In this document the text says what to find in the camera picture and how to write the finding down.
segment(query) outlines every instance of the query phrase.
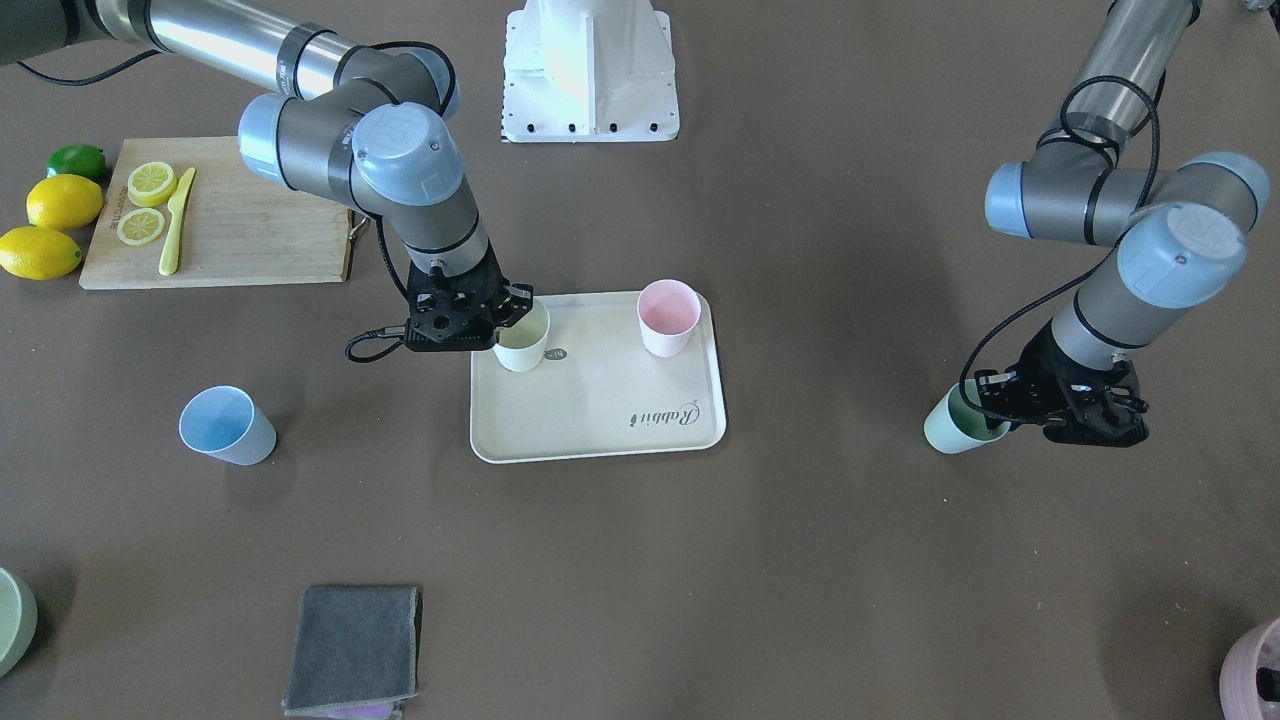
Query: logo on tray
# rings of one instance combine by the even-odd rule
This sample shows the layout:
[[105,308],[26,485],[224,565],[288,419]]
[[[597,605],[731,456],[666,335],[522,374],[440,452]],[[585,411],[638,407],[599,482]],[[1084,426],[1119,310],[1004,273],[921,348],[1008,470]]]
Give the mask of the logo on tray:
[[677,407],[676,410],[664,410],[658,413],[632,413],[631,414],[631,427],[653,427],[653,425],[692,425],[703,416],[703,411],[698,407],[698,401],[686,402]]

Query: green bowl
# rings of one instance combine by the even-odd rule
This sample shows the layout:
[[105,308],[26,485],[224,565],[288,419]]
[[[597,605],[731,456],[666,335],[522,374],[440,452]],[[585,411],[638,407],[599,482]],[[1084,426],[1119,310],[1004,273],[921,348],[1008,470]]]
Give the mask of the green bowl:
[[35,634],[36,596],[27,583],[0,568],[0,678],[18,664]]

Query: paper cup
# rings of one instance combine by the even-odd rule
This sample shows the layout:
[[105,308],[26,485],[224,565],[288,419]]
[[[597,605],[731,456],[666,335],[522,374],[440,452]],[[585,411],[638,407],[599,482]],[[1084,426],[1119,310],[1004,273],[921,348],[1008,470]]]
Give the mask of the paper cup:
[[196,452],[233,462],[261,462],[275,448],[275,428],[238,387],[218,386],[192,397],[178,418],[178,434]]
[[[969,400],[978,401],[978,380],[965,380]],[[924,437],[938,452],[955,455],[983,445],[996,442],[1009,433],[1009,423],[1001,423],[995,430],[987,429],[987,418],[965,405],[960,397],[960,384],[938,401],[924,419]]]
[[532,309],[518,323],[498,331],[493,354],[512,373],[527,373],[543,361],[550,329],[552,316],[547,306],[535,297]]
[[662,279],[649,283],[636,300],[640,341],[658,357],[671,357],[689,345],[703,316],[703,304],[687,284]]

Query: wooden cutting board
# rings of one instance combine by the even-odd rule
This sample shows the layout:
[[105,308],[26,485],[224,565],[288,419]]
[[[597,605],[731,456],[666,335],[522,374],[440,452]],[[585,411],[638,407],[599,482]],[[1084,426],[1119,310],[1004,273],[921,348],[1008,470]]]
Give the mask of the wooden cutting board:
[[[169,163],[177,176],[196,168],[178,272],[169,277],[156,269],[163,234],[141,247],[115,236],[120,217],[134,209],[129,173],[150,160]],[[156,210],[168,227],[169,209],[161,204]],[[342,282],[351,261],[349,228],[342,205],[250,172],[234,137],[125,140],[79,283],[86,290],[122,290]]]

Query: pink container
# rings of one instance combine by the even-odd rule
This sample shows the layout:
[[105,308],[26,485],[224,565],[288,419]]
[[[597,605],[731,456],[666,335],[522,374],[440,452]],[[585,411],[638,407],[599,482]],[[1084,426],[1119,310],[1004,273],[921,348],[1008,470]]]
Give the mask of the pink container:
[[636,300],[640,340],[658,357],[678,355],[703,316],[703,304],[687,284],[663,279],[649,283]]
[[1263,623],[1235,641],[1222,662],[1217,691],[1226,720],[1263,720],[1258,667],[1280,667],[1280,619]]

